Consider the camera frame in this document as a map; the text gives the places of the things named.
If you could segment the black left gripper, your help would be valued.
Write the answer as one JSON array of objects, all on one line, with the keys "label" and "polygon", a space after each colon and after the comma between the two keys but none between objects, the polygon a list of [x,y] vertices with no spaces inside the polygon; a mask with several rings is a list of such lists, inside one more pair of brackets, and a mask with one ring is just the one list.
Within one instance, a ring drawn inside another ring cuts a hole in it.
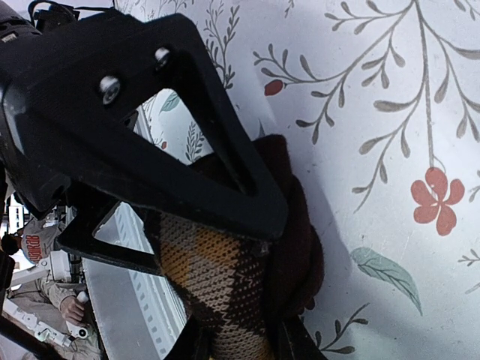
[{"label": "black left gripper", "polygon": [[75,25],[39,32],[1,3],[1,168],[43,219],[73,178]]}]

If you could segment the brown argyle sock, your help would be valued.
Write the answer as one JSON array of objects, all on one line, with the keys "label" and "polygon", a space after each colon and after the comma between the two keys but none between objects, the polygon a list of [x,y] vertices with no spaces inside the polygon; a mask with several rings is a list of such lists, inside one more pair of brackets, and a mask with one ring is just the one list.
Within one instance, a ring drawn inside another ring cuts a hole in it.
[{"label": "brown argyle sock", "polygon": [[312,305],[325,276],[323,248],[281,135],[254,147],[288,205],[283,235],[259,244],[164,212],[143,215],[143,229],[187,321],[209,333],[210,359],[276,359],[276,326]]}]

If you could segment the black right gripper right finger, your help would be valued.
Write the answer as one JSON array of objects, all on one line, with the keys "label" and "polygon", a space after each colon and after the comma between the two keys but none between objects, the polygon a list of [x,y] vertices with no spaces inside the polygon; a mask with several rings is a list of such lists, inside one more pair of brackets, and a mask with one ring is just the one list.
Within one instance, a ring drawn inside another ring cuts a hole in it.
[{"label": "black right gripper right finger", "polygon": [[298,316],[276,326],[275,358],[279,360],[326,360]]}]

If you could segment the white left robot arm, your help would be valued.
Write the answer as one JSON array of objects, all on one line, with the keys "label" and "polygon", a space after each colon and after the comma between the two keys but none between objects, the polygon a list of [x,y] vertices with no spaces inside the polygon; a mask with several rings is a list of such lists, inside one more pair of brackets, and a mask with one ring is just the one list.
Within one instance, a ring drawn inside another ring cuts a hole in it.
[{"label": "white left robot arm", "polygon": [[[232,179],[208,179],[134,133],[134,110],[164,89],[180,97]],[[1,166],[38,217],[77,210],[62,250],[157,275],[154,255],[99,241],[119,203],[235,236],[265,256],[287,203],[239,121],[195,24],[140,22],[115,9],[48,32],[1,5]]]}]

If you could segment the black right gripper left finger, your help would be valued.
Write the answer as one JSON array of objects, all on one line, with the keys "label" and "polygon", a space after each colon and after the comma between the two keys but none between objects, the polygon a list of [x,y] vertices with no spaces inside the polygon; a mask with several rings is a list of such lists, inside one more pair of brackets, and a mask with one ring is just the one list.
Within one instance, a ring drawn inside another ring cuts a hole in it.
[{"label": "black right gripper left finger", "polygon": [[207,360],[211,358],[209,333],[196,320],[188,320],[170,350],[172,360]]}]

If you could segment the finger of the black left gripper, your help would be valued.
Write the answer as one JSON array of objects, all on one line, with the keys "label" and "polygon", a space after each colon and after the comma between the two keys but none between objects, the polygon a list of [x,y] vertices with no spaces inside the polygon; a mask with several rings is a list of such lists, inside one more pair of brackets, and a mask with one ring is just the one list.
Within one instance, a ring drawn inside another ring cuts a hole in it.
[{"label": "finger of the black left gripper", "polygon": [[95,200],[78,207],[76,217],[58,236],[58,245],[63,251],[83,259],[161,276],[154,255],[95,238],[101,225],[110,219],[118,205],[117,200]]},{"label": "finger of the black left gripper", "polygon": [[73,23],[71,170],[132,206],[274,241],[287,204],[193,21],[100,13]]}]

